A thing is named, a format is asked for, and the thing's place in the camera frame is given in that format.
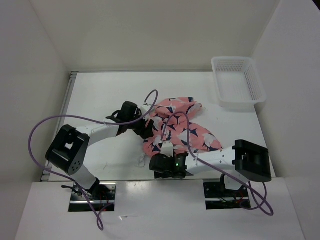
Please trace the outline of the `pink shark print shorts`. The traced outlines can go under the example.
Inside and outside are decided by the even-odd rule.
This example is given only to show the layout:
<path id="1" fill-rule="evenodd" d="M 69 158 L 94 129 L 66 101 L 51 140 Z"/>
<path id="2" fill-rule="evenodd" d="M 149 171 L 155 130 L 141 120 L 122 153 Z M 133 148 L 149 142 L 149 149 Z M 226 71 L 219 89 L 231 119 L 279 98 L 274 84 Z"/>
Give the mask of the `pink shark print shorts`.
<path id="1" fill-rule="evenodd" d="M 163 141 L 171 142 L 175 154 L 214 152 L 222 149 L 221 143 L 206 128 L 190 122 L 202 111 L 202 104 L 193 97 L 166 98 L 155 105 L 147 117 L 154 121 L 153 137 L 143 141 L 143 152 L 152 157 L 161 152 Z"/>

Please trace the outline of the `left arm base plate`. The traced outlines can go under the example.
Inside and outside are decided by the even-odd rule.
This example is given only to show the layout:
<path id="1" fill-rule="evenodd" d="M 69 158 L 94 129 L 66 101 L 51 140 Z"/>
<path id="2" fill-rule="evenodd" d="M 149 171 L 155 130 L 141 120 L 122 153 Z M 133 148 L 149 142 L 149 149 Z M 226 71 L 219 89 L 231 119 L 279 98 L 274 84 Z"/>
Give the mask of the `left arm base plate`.
<path id="1" fill-rule="evenodd" d="M 92 195 L 85 190 L 84 193 L 97 213 L 100 211 L 113 212 L 115 210 L 116 183 L 101 183 L 100 186 L 102 190 L 99 193 Z M 71 213 L 91 212 L 92 209 L 79 187 L 74 184 L 69 189 L 71 189 L 71 195 L 68 211 Z"/>

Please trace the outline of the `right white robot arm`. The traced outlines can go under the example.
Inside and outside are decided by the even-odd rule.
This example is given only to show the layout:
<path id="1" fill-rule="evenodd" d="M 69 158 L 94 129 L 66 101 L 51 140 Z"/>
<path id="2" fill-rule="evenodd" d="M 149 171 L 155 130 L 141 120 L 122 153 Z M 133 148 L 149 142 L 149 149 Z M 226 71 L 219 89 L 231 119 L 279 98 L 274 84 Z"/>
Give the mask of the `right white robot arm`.
<path id="1" fill-rule="evenodd" d="M 212 170 L 224 177 L 219 191 L 230 197 L 249 182 L 268 183 L 272 180 L 269 150 L 263 146 L 239 139 L 234 146 L 203 153 L 173 152 L 166 143 L 164 150 L 150 159 L 149 169 L 155 179 L 184 179 Z"/>

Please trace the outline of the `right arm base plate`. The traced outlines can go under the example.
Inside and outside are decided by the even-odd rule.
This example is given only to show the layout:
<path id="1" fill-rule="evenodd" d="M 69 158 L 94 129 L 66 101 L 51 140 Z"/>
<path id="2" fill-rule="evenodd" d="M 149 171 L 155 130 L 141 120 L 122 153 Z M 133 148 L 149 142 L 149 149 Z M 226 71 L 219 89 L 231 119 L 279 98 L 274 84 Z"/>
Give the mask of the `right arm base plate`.
<path id="1" fill-rule="evenodd" d="M 232 210 L 251 208 L 246 188 L 240 190 L 226 189 L 221 182 L 204 181 L 204 197 L 206 210 Z"/>

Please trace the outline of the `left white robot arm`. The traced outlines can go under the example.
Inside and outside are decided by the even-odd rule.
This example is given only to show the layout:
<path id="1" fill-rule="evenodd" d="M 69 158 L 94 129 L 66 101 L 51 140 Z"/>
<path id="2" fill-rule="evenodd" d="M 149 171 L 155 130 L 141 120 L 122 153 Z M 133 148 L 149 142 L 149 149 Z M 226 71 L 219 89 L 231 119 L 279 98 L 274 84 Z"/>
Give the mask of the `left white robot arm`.
<path id="1" fill-rule="evenodd" d="M 130 101 L 123 103 L 120 110 L 105 118 L 102 124 L 83 127 L 62 126 L 48 148 L 45 158 L 55 167 L 71 177 L 89 200 L 106 192 L 100 180 L 86 168 L 84 161 L 88 147 L 108 138 L 117 137 L 132 130 L 143 140 L 154 136 L 154 121 L 143 117 L 145 110 Z"/>

